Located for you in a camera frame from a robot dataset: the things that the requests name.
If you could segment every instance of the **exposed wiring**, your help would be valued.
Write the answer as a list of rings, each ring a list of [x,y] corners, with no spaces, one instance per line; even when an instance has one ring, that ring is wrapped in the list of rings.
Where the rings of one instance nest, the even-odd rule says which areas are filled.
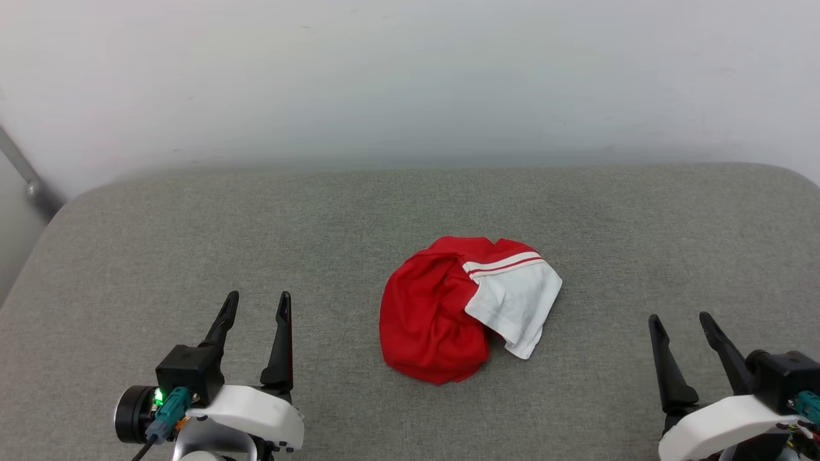
[[[156,436],[156,434],[155,434],[155,435],[150,436],[150,437],[148,438],[148,441],[146,441],[146,442],[145,442],[145,445],[143,445],[143,448],[139,449],[139,452],[137,453],[137,455],[136,455],[136,456],[134,456],[134,457],[131,459],[131,461],[140,461],[140,460],[143,458],[143,456],[145,456],[145,454],[146,454],[146,453],[147,453],[147,452],[151,449],[151,447],[153,446],[154,442],[156,442],[156,441],[157,441],[157,436]]]

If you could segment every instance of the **teal cable connector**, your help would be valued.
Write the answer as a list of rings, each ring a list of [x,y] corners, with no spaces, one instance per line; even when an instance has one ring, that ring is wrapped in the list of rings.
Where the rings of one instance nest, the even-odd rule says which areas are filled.
[[[145,430],[145,436],[149,439],[156,436],[156,445],[162,445],[176,427],[176,423],[185,417],[193,402],[194,397],[190,390],[184,387],[174,389],[154,414],[154,420]]]
[[[795,411],[814,424],[820,424],[820,397],[809,390],[797,394]]]

